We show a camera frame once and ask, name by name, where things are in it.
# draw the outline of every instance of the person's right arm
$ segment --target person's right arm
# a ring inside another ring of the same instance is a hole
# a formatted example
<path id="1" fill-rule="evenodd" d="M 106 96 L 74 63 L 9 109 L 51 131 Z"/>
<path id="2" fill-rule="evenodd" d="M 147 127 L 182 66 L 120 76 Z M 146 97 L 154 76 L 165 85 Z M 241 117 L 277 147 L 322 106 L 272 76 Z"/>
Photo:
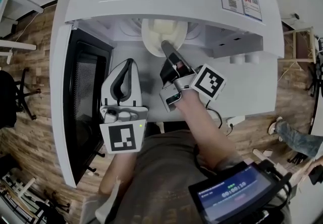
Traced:
<path id="1" fill-rule="evenodd" d="M 195 90 L 184 90 L 175 103 L 182 113 L 208 166 L 214 169 L 222 160 L 238 155 L 235 144 L 218 129 Z"/>

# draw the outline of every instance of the qr code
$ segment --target qr code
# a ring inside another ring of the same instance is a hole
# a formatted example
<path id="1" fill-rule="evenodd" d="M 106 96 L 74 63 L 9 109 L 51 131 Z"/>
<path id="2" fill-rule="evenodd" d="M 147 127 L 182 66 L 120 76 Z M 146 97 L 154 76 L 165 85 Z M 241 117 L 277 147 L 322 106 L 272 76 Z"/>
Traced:
<path id="1" fill-rule="evenodd" d="M 258 0 L 252 0 L 252 3 L 258 5 Z"/>
<path id="2" fill-rule="evenodd" d="M 233 8 L 237 8 L 237 1 L 235 0 L 229 0 L 229 6 Z"/>

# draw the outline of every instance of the black microwave door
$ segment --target black microwave door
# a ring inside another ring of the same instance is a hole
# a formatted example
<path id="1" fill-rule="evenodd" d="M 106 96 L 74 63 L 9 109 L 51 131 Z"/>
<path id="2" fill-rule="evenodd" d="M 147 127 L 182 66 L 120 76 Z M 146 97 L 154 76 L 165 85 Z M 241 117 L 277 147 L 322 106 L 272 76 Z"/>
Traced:
<path id="1" fill-rule="evenodd" d="M 103 145 L 100 132 L 101 86 L 113 48 L 82 30 L 72 31 L 64 72 L 64 127 L 77 184 Z"/>

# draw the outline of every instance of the power strip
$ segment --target power strip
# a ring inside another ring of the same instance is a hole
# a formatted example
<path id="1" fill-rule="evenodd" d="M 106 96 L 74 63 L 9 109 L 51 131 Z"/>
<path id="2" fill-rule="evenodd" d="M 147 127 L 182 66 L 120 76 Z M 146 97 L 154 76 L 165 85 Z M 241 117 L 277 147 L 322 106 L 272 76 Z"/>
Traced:
<path id="1" fill-rule="evenodd" d="M 237 125 L 238 123 L 243 122 L 244 120 L 246 120 L 246 117 L 245 117 L 245 116 L 239 116 L 239 117 L 231 117 L 231 118 L 228 118 L 228 119 L 227 119 L 227 126 L 230 128 L 230 127 L 231 127 L 231 125 L 232 125 L 232 126 L 235 126 L 235 125 Z"/>

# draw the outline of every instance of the person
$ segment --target person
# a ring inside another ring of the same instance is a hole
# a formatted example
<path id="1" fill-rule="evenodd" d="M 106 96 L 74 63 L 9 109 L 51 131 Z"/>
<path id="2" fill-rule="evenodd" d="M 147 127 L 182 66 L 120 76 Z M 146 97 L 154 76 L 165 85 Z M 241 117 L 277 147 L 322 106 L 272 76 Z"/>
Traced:
<path id="1" fill-rule="evenodd" d="M 323 165 L 323 137 L 303 134 L 293 129 L 282 117 L 278 117 L 268 128 L 268 134 L 278 134 L 279 141 L 286 144 L 293 150 L 315 159 L 306 170 L 305 175 L 319 166 Z"/>
<path id="2" fill-rule="evenodd" d="M 202 223 L 188 190 L 207 179 L 195 163 L 195 145 L 208 169 L 218 175 L 243 158 L 218 129 L 196 91 L 183 91 L 175 106 L 190 131 L 153 135 L 144 139 L 139 153 L 116 154 L 99 194 L 84 201 L 81 224 Z M 275 197 L 271 204 L 277 206 L 283 201 Z M 101 210 L 104 202 L 108 207 Z M 99 208 L 105 216 L 98 220 L 95 211 Z M 283 223 L 291 223 L 288 206 L 281 211 Z"/>

